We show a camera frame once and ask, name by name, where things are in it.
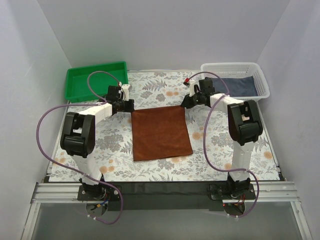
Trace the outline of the grey blue towel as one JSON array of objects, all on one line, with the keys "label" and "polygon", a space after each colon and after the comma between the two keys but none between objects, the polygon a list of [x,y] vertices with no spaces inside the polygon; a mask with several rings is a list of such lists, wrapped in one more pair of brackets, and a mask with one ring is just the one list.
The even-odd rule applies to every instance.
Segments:
[{"label": "grey blue towel", "polygon": [[[217,92],[226,93],[227,89],[223,82],[218,78],[211,78],[212,84]],[[252,76],[244,78],[222,78],[229,95],[235,97],[257,97],[258,93]]]}]

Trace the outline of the orange brown towel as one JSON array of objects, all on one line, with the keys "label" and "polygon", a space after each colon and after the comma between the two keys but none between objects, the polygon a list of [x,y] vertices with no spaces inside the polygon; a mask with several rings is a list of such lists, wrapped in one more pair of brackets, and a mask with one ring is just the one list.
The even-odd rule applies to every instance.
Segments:
[{"label": "orange brown towel", "polygon": [[189,156],[193,153],[185,109],[179,105],[131,113],[135,162]]}]

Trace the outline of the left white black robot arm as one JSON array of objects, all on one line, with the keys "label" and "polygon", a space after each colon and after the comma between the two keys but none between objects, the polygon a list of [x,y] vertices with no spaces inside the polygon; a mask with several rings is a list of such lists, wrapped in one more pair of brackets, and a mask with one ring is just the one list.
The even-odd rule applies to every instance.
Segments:
[{"label": "left white black robot arm", "polygon": [[106,96],[90,108],[68,112],[64,119],[60,147],[72,157],[83,177],[79,180],[90,197],[100,200],[105,195],[104,180],[93,157],[96,144],[96,125],[118,112],[132,113],[134,100],[130,99],[130,84],[109,86]]}]

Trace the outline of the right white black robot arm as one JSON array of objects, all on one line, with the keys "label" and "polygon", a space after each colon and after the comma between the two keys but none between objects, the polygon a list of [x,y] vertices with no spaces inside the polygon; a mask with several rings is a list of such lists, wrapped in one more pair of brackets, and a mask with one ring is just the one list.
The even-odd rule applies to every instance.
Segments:
[{"label": "right white black robot arm", "polygon": [[211,111],[219,110],[227,115],[228,132],[233,141],[232,165],[231,169],[226,170],[226,181],[214,185],[212,194],[218,198],[243,196],[250,190],[250,177],[254,175],[250,171],[254,145],[263,133],[257,103],[254,100],[233,98],[228,92],[217,92],[208,77],[199,81],[189,77],[183,83],[188,86],[189,93],[184,97],[181,107],[191,109],[205,105]]}]

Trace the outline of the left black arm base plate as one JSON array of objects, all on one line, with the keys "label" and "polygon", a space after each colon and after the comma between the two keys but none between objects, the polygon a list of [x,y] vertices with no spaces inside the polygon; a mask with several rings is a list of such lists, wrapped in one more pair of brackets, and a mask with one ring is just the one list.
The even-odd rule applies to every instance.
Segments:
[{"label": "left black arm base plate", "polygon": [[78,201],[119,201],[120,191],[102,184],[82,184],[78,189]]}]

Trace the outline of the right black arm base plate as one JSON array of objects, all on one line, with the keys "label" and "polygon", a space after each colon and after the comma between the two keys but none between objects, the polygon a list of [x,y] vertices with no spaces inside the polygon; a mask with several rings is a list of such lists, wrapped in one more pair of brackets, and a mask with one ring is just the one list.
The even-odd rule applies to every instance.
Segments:
[{"label": "right black arm base plate", "polygon": [[252,184],[249,185],[249,188],[247,190],[231,193],[229,190],[227,190],[227,187],[223,182],[212,183],[208,186],[208,192],[212,200],[238,201],[243,197],[245,200],[254,200],[256,198],[256,192]]}]

